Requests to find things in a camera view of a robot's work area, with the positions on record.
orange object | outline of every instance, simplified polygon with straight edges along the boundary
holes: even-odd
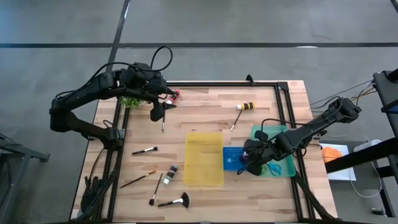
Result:
[[[325,163],[330,162],[332,160],[335,160],[335,159],[343,156],[339,150],[332,148],[332,147],[324,147],[321,150],[321,152],[322,152],[323,161]]]

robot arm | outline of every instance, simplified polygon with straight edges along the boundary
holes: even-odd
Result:
[[[334,123],[350,123],[358,118],[361,108],[355,106],[348,98],[340,98],[332,102],[328,109],[300,128],[280,133],[272,139],[267,134],[256,131],[255,138],[244,143],[243,159],[248,172],[261,175],[261,166],[271,160],[279,161],[293,152],[307,147],[312,136]]]
[[[100,73],[68,95],[55,97],[50,109],[50,128],[63,133],[76,131],[85,138],[93,136],[104,144],[105,149],[117,149],[120,146],[120,136],[116,128],[101,128],[87,123],[78,119],[71,110],[94,100],[126,96],[153,103],[150,119],[158,121],[166,109],[173,108],[173,105],[159,103],[159,95],[173,94],[173,91],[167,88],[167,82],[160,72],[150,70],[146,64],[135,63],[127,69]]]

green plant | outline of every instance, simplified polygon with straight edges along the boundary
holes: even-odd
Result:
[[[125,108],[137,108],[141,103],[141,100],[129,97],[122,97],[120,101],[120,104],[122,104]]]

green tray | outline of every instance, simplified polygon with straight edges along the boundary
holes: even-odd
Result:
[[[258,140],[254,138],[254,133],[261,129],[261,125],[254,125],[251,128],[250,138],[253,140]],[[264,126],[263,131],[268,134],[268,139],[273,138],[277,134],[281,132],[285,132],[287,130],[286,126],[284,125],[277,125],[277,126]],[[267,165],[262,166],[262,174],[261,177],[293,177],[296,174],[296,169],[293,162],[293,156],[289,155],[285,159],[281,161],[271,160],[271,163],[278,164],[282,168],[280,175],[274,176],[269,172],[269,168]]]

black clamp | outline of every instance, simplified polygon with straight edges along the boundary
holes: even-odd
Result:
[[[245,80],[249,81],[251,86],[256,85],[256,83],[254,82],[253,77],[251,75],[247,75]]]

